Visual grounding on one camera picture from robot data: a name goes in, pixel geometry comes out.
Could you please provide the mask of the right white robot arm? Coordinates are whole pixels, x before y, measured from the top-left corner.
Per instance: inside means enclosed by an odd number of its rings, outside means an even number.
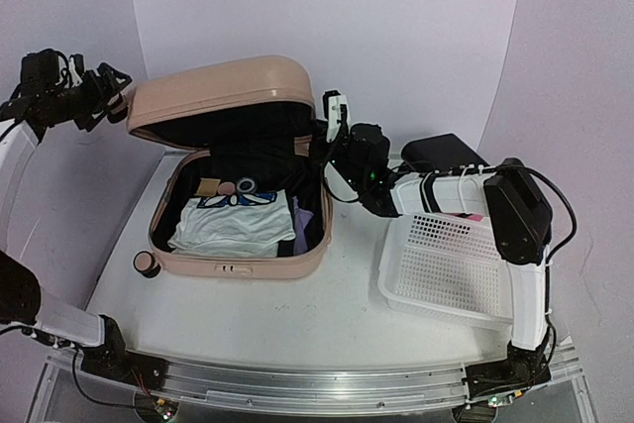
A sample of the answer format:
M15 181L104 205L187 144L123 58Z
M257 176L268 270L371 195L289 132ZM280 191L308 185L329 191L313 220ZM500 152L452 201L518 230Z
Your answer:
M544 353L556 333L547 315L553 210L539 187L542 175L515 158L490 165L452 133L409 142L401 164L391 167L380 126L348 126L343 119L327 126L324 152L322 164L332 166L375 216L489 220L509 271L511 338L503 360L469 367L467 381L485 392L546 379Z

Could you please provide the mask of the pink hard-shell suitcase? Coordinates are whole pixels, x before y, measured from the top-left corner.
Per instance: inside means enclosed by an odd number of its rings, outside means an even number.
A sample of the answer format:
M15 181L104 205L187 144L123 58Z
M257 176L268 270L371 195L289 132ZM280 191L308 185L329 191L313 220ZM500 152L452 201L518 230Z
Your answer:
M313 272L332 236L333 205L312 140L318 121L310 78L296 60L265 55L198 67L139 85L128 132L187 152L169 178L149 228L157 265L196 277L294 279ZM168 241L202 179L252 179L257 197L282 190L290 208L312 213L307 250L285 240L270 258L200 257Z

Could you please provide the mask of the white perforated plastic basket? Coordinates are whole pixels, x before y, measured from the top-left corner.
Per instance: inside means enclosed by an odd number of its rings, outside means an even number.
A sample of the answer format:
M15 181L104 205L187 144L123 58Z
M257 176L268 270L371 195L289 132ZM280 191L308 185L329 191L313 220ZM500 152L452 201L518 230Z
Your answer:
M511 326L508 271L487 218L391 220L377 287L394 311L490 330Z

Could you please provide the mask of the pink round compact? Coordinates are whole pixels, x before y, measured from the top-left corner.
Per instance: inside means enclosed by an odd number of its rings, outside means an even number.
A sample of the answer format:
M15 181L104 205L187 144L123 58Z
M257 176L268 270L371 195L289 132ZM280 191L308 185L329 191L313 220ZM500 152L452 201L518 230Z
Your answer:
M236 192L236 185L229 181L222 182L219 184L217 192L219 195L233 195Z

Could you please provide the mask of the purple folded garment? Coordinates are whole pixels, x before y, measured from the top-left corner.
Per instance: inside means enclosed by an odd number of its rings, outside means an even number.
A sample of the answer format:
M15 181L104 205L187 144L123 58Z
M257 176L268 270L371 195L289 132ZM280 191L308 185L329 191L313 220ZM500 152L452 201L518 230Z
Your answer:
M291 214L295 233L293 244L293 254L303 255L308 251L307 227L313 219L314 214L299 205L298 198L291 198Z

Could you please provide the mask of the tan square compact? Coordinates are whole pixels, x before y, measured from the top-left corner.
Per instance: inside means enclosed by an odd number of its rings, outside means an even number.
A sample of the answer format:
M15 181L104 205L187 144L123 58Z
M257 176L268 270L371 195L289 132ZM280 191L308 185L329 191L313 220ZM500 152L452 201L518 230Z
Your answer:
M220 179L203 177L199 181L195 195L199 197L214 197L218 193L220 184Z

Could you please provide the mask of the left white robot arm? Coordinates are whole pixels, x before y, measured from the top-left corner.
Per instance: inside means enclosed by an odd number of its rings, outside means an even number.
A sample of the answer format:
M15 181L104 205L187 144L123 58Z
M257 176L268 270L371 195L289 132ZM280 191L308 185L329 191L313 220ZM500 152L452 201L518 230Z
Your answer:
M9 252L9 232L24 175L52 128L93 131L122 122L132 77L106 62L89 69L80 53L48 48L27 53L18 84L1 105L1 331L20 331L52 349L83 355L83 368L113 380L133 371L114 318L90 313L48 292L22 257Z

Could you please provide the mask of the white printed t-shirt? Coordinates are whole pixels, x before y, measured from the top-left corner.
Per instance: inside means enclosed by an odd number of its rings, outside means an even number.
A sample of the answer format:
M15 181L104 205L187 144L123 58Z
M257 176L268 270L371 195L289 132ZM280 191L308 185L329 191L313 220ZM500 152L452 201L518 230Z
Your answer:
M274 258L296 238L283 190L192 198L167 244L176 254L210 258Z

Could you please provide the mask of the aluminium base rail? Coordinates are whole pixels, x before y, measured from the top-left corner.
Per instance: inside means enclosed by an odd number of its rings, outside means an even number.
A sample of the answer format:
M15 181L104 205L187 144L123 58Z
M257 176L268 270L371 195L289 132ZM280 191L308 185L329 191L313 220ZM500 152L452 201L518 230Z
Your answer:
M533 380L503 383L500 363L382 370L280 370L165 360L132 353L129 372L80 367L85 376L130 387L141 396L256 413L346 416L415 413L490 402L505 405L526 393L583 376L572 343L551 353Z

